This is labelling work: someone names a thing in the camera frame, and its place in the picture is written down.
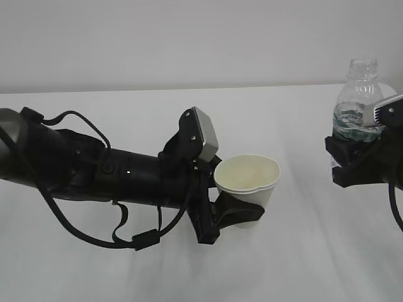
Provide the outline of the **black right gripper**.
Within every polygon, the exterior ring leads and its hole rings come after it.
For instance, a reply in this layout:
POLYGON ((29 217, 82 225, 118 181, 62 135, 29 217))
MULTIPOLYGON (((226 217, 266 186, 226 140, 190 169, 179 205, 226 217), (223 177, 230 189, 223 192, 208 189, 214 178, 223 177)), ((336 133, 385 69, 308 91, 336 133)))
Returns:
POLYGON ((326 137, 332 181, 343 188, 388 183, 402 188, 402 127, 384 128, 370 142, 326 137))

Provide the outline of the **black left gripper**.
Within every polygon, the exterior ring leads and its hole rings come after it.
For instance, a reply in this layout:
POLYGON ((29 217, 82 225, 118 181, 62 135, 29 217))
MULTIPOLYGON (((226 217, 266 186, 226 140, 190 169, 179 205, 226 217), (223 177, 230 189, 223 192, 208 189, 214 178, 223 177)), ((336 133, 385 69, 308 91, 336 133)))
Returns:
POLYGON ((214 155, 210 162, 200 159, 186 160, 179 154, 179 133, 176 132, 158 154, 161 168, 161 191, 169 198, 166 206, 178 208, 173 220, 159 231, 163 237, 169 233, 186 213, 200 244, 213 244, 223 228, 240 223, 258 221, 265 210, 261 205, 242 201, 229 193, 221 192, 214 203, 208 190, 212 176, 222 162, 214 155))

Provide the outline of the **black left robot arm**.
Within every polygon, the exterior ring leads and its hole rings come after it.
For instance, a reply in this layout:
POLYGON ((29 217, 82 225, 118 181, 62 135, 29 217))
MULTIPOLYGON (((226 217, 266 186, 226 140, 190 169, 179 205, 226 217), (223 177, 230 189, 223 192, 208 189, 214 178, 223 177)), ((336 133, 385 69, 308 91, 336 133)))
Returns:
POLYGON ((199 243, 213 244, 221 229, 258 221, 264 208, 221 191, 215 202, 208 192, 215 187, 214 172, 221 163, 211 119, 199 108, 187 109, 178 131, 157 156, 111 147, 99 133, 90 137, 56 129, 64 115, 47 120, 30 108, 1 110, 1 179, 37 188, 61 225, 73 236, 108 249, 141 250, 158 244, 188 215, 199 243), (91 237, 61 212, 57 200, 112 202, 128 219, 127 203, 176 208, 166 226, 158 226, 126 241, 91 237))

